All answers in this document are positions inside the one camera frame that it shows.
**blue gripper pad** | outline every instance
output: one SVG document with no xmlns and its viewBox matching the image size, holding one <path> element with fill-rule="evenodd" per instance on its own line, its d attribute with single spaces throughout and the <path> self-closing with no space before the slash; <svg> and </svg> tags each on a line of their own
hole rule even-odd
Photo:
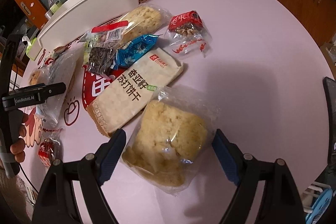
<svg viewBox="0 0 336 224">
<path fill-rule="evenodd" d="M 97 182 L 102 186 L 108 181 L 117 165 L 122 151 L 126 145 L 126 133 L 122 129 L 118 129 L 109 140 L 103 143 L 96 152 L 96 170 Z"/>
<path fill-rule="evenodd" d="M 225 172 L 227 179 L 239 185 L 243 172 L 243 154 L 230 143 L 220 129 L 217 129 L 212 148 Z"/>
</svg>

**screw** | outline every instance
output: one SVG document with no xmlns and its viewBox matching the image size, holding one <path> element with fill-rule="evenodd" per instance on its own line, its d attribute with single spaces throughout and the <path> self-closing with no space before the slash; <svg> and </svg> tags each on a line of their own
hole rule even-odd
<svg viewBox="0 0 336 224">
<path fill-rule="evenodd" d="M 246 153 L 246 154 L 244 154 L 244 159 L 246 159 L 246 160 L 252 160 L 253 156 L 251 154 L 249 154 L 249 153 Z"/>
<path fill-rule="evenodd" d="M 277 164 L 284 166 L 285 165 L 285 161 L 283 159 L 277 159 Z"/>
<path fill-rule="evenodd" d="M 55 160 L 53 161 L 53 165 L 55 165 L 55 166 L 59 165 L 60 163 L 61 163 L 61 160 L 60 160 L 60 159 L 55 159 Z"/>
<path fill-rule="evenodd" d="M 85 156 L 86 160 L 93 160 L 95 158 L 95 155 L 93 153 L 89 153 Z"/>
</svg>

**bottle with yellow label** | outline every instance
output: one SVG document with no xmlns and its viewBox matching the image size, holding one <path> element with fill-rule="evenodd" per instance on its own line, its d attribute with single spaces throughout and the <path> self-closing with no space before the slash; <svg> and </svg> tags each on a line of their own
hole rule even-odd
<svg viewBox="0 0 336 224">
<path fill-rule="evenodd" d="M 58 8 L 62 6 L 62 3 L 59 0 L 48 0 L 48 5 L 51 12 L 54 14 Z"/>
</svg>

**human hand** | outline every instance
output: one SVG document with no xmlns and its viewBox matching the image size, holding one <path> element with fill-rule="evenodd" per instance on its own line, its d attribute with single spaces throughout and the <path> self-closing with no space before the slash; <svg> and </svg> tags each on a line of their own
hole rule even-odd
<svg viewBox="0 0 336 224">
<path fill-rule="evenodd" d="M 28 121 L 28 114 L 24 113 L 23 118 L 22 118 L 22 123 L 25 123 L 27 121 Z M 20 125 L 19 133 L 21 137 L 24 137 L 27 133 L 26 128 L 23 124 Z M 23 162 L 25 160 L 26 154 L 23 151 L 25 147 L 26 147 L 25 140 L 22 138 L 19 138 L 16 143 L 13 143 L 11 145 L 10 151 L 12 152 L 12 154 L 15 155 L 15 160 L 17 162 Z M 0 160 L 0 168 L 3 169 L 3 164 L 1 160 Z"/>
</svg>

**pink tabletop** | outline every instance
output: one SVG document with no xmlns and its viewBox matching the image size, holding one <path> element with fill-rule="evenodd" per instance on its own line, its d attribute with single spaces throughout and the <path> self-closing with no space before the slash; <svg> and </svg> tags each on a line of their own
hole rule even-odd
<svg viewBox="0 0 336 224">
<path fill-rule="evenodd" d="M 259 160 L 283 158 L 299 192 L 327 165 L 329 127 L 322 79 L 330 69 L 314 40 L 277 0 L 149 0 L 173 15 L 197 10 L 212 35 L 211 53 L 185 59 L 185 71 L 174 85 L 206 93 L 209 104 L 221 108 L 218 127 L 243 153 Z M 22 83 L 37 60 L 28 64 Z M 84 69 L 68 95 L 60 115 L 64 126 L 63 161 L 95 152 L 102 136 L 83 108 Z M 78 118 L 64 111 L 74 102 Z M 127 138 L 138 117 L 124 127 Z M 40 187 L 46 173 L 37 156 L 38 145 L 26 149 L 23 163 L 28 177 Z M 102 189 L 120 224 L 217 224 L 234 194 L 212 149 L 191 185 L 178 196 L 168 195 L 118 163 Z M 74 183 L 83 223 L 92 223 L 79 183 Z M 247 223 L 253 223 L 261 199 L 259 184 Z"/>
</svg>

